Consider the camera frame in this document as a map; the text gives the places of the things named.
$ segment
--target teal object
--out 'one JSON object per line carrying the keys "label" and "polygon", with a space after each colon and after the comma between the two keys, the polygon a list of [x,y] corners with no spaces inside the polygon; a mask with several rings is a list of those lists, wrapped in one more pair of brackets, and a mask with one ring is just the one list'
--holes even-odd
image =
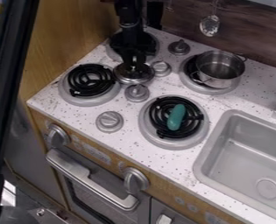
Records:
{"label": "teal object", "polygon": [[166,126],[170,130],[178,130],[181,126],[184,115],[187,113],[186,107],[183,104],[177,104],[169,117],[167,118]]}

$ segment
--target wooden panel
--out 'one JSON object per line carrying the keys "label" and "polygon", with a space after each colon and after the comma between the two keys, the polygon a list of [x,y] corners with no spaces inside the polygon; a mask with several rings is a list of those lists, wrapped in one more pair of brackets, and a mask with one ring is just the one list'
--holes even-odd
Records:
{"label": "wooden panel", "polygon": [[[224,221],[227,221],[230,224],[240,224],[243,223],[240,220],[237,220],[233,218],[232,216],[228,215],[227,213],[211,206],[210,204],[196,198],[192,194],[189,194],[182,189],[180,189],[178,186],[176,186],[171,180],[164,179],[161,176],[150,172],[138,164],[132,163],[130,160],[122,157],[122,155],[118,155],[111,150],[107,150],[106,148],[102,147],[98,143],[95,143],[86,137],[74,132],[67,126],[64,126],[62,123],[59,123],[57,121],[54,121],[45,115],[40,114],[38,111],[31,109],[32,115],[36,121],[36,124],[39,127],[40,134],[43,135],[43,133],[47,133],[46,124],[47,123],[57,123],[61,126],[70,136],[77,137],[78,141],[76,143],[71,143],[68,147],[73,149],[74,151],[77,151],[78,153],[82,154],[84,157],[89,158],[90,160],[96,162],[97,164],[101,165],[102,167],[106,168],[107,170],[115,173],[116,175],[122,177],[122,174],[120,172],[119,164],[120,162],[124,162],[124,167],[131,166],[136,167],[140,171],[144,173],[144,175],[147,176],[147,178],[150,180],[151,186],[147,190],[149,194],[151,194],[156,199],[168,204],[170,207],[172,207],[174,210],[180,212],[181,214],[187,216],[189,219],[192,219],[194,221],[197,221],[199,223],[206,223],[204,220],[204,214],[205,212],[210,212],[217,217],[223,219]],[[111,159],[111,164],[108,165],[107,163],[104,163],[102,160],[99,160],[98,158],[92,156],[91,154],[88,154],[84,150],[81,150],[81,147],[78,146],[78,143],[86,143],[94,148],[98,149],[99,151],[103,152]],[[198,213],[193,213],[190,210],[187,209],[186,205],[180,205],[175,202],[175,197],[182,198],[186,203],[191,203],[195,206],[197,206],[200,211]]]}
{"label": "wooden panel", "polygon": [[173,0],[165,10],[164,30],[276,67],[276,8],[245,0],[219,0],[219,33],[208,38],[199,23],[212,13],[211,0]]}
{"label": "wooden panel", "polygon": [[40,0],[21,99],[26,101],[38,93],[116,29],[113,5],[98,0]]}

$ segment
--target backsplash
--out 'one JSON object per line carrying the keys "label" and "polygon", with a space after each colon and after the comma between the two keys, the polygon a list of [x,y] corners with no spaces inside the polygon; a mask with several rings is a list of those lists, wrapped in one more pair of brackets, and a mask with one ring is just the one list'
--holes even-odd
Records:
{"label": "backsplash", "polygon": [[245,0],[219,0],[221,20],[213,38],[204,36],[199,23],[212,14],[212,0],[173,0],[162,20],[166,32],[195,40],[276,67],[276,8]]}

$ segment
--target countertop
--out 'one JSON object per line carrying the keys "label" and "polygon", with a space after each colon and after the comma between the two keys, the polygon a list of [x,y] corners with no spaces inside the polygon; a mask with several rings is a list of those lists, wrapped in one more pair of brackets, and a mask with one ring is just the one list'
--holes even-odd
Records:
{"label": "countertop", "polygon": [[[150,99],[162,95],[183,95],[201,104],[209,115],[209,134],[216,126],[223,112],[239,109],[260,117],[271,123],[276,123],[272,112],[276,105],[276,68],[253,60],[245,62],[246,70],[239,86],[228,94],[205,95],[198,94],[185,87],[177,74],[180,63],[187,57],[203,53],[215,48],[184,39],[191,46],[191,52],[186,56],[174,56],[167,46],[180,38],[172,34],[147,28],[147,31],[159,40],[159,54],[154,60],[168,62],[173,72],[167,77],[155,78],[149,84]],[[102,63],[114,67],[118,62],[110,59],[105,52],[107,41],[78,61],[82,63]],[[145,140],[138,129],[138,112],[145,104],[132,103],[124,97],[124,87],[112,100],[101,106],[81,108],[63,101],[58,93],[58,77],[27,103],[40,113],[66,124],[71,129],[104,145],[107,149],[122,155],[130,161],[159,174],[162,178],[172,181],[181,189],[192,193],[209,204],[218,207],[226,213],[248,223],[276,224],[276,220],[253,209],[244,203],[236,201],[217,190],[200,183],[193,174],[192,167],[209,134],[202,143],[188,150],[163,150]],[[112,134],[104,134],[95,125],[98,115],[114,110],[124,117],[124,126]]]}

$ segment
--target pot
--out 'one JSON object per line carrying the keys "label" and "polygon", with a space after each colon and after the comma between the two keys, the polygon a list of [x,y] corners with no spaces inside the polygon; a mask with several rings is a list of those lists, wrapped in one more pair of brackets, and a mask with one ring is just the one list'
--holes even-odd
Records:
{"label": "pot", "polygon": [[240,80],[244,73],[246,58],[223,51],[200,54],[195,62],[200,82],[212,88],[229,88]]}

